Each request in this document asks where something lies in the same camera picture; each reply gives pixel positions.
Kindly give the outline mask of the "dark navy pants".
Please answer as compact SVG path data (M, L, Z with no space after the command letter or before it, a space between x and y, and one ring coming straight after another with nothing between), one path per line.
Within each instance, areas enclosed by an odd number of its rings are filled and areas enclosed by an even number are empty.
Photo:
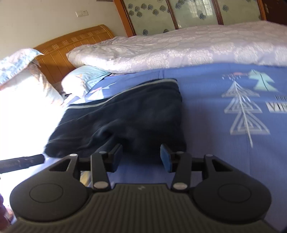
M107 99L72 104L51 134L44 152L81 158L122 145L131 155L158 156L161 145L185 151L182 96L175 79L144 82Z

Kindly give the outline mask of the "blue patterned bed sheet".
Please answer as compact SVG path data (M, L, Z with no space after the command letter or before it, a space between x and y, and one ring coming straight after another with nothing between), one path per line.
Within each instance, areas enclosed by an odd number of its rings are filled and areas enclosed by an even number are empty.
M80 195L82 208L68 218L72 231L286 232L286 69L155 69L105 78L93 92L107 99L157 79L178 82L190 188L170 189L175 173L165 170L160 150L148 156L123 149L117 170L107 172L111 190L72 181L67 192ZM90 169L90 156L64 158Z

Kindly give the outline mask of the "floral folded blanket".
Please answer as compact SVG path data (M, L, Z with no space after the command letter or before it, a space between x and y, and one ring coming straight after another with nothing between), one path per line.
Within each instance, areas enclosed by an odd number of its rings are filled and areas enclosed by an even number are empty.
M40 55L36 49L20 49L1 60L1 104L63 104L63 97L39 69Z

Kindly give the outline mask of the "light blue pillow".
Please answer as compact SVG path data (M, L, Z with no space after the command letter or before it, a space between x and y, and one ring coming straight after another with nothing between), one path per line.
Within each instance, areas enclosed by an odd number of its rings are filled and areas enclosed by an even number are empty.
M102 79L111 75L110 72L93 66L81 66L67 74L61 81L63 91L83 97Z

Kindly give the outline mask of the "white embossed quilt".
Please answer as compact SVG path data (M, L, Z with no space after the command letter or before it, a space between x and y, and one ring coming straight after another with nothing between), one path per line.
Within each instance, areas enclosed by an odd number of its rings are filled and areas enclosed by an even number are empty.
M216 63L286 66L286 26L257 21L115 37L76 47L67 59L115 74Z

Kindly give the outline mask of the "floral glass sliding door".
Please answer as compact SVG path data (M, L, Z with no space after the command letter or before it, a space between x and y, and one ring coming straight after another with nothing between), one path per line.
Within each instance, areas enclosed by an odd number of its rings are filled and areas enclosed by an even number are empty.
M266 19L262 1L116 0L114 3L129 37Z

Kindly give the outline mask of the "dark wooden cabinet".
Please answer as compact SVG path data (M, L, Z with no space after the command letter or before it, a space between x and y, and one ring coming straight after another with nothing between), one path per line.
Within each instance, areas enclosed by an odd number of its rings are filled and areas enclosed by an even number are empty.
M286 25L287 3L285 0L262 0L267 21Z

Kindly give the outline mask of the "white wall switch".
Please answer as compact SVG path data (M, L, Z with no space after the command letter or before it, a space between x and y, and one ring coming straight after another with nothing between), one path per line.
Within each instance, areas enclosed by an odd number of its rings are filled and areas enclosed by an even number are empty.
M80 10L80 11L76 11L75 13L76 13L77 17L83 17L83 16L88 16L89 15L87 10Z

